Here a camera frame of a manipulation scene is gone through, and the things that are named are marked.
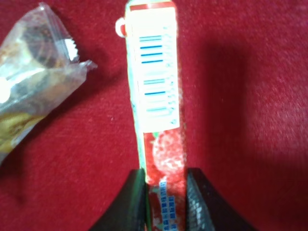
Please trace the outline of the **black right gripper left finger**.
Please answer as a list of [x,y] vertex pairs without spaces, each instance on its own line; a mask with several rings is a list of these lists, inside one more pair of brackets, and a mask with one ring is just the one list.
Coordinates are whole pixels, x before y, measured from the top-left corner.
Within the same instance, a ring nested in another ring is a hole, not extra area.
[[146,183],[143,169],[130,171],[121,191],[91,231],[143,231],[146,226]]

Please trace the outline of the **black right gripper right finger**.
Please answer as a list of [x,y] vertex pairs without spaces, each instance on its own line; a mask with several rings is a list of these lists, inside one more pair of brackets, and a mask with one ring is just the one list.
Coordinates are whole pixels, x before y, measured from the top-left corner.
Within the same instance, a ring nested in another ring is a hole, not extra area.
[[199,168],[189,168],[186,202],[187,231],[255,231],[216,191]]

